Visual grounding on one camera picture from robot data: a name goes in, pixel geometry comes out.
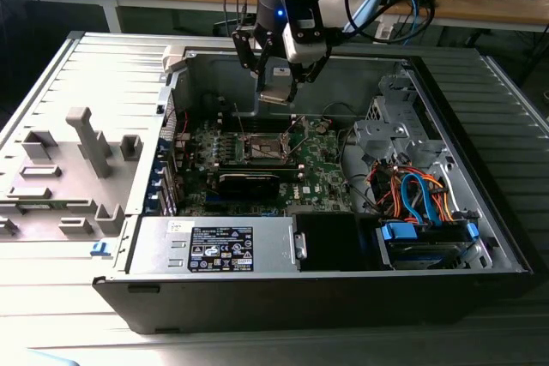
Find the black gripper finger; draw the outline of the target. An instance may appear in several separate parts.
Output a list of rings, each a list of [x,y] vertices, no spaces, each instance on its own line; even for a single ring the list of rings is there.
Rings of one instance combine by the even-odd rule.
[[[256,55],[255,49],[251,46],[254,40],[261,46],[261,53]],[[265,87],[265,69],[269,58],[275,48],[275,36],[260,25],[239,26],[232,32],[238,59],[244,69],[248,69],[256,79],[256,92],[261,93]]]
[[[287,62],[292,76],[287,102],[292,103],[299,85],[312,83],[321,73],[331,56],[331,47],[325,40],[316,43],[287,41]]]

